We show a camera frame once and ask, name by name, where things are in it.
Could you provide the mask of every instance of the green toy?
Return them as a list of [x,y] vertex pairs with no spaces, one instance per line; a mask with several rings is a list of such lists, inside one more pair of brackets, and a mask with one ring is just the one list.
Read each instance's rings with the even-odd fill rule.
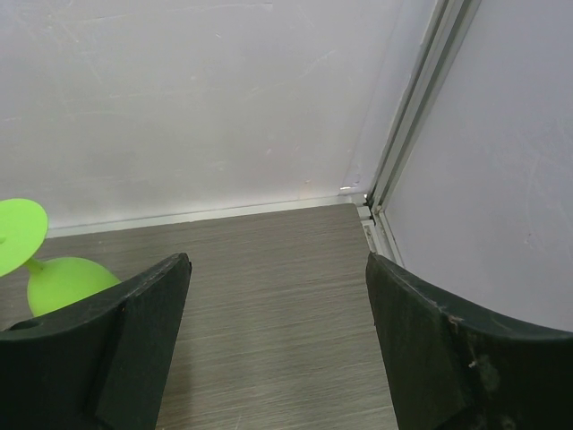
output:
[[75,257],[33,258],[47,233],[47,215],[26,199],[0,201],[0,277],[24,265],[30,272],[28,304],[34,316],[53,312],[113,287],[120,280],[105,267]]

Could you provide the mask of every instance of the black plastic piece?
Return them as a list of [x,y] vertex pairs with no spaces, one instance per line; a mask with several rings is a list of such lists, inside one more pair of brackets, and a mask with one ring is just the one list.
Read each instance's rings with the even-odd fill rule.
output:
[[191,271],[175,254],[0,332],[0,429],[155,429]]
[[573,333],[497,314],[379,255],[366,280],[401,430],[573,428]]

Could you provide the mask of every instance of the white panel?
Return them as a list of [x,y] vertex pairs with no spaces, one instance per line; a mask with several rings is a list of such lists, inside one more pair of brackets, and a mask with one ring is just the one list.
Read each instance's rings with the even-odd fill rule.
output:
[[573,331],[571,16],[482,1],[386,214],[409,270]]
[[337,195],[401,0],[3,0],[0,199],[52,227]]
[[403,0],[343,186],[369,193],[439,0]]

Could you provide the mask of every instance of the wood-grain floor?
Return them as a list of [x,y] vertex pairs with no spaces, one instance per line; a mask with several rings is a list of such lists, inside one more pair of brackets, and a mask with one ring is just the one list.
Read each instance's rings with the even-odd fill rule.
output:
[[[179,252],[193,273],[158,429],[398,428],[353,205],[48,239],[38,257],[127,279]],[[0,329],[30,317],[25,283],[0,279]]]

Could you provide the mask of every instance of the lime green silicone toy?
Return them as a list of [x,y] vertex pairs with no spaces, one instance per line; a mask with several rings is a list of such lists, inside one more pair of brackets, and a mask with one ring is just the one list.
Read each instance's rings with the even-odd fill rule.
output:
[[22,265],[30,271],[28,304],[34,316],[53,312],[120,281],[105,267],[83,258],[33,258],[47,233],[47,215],[32,200],[0,201],[0,277]]

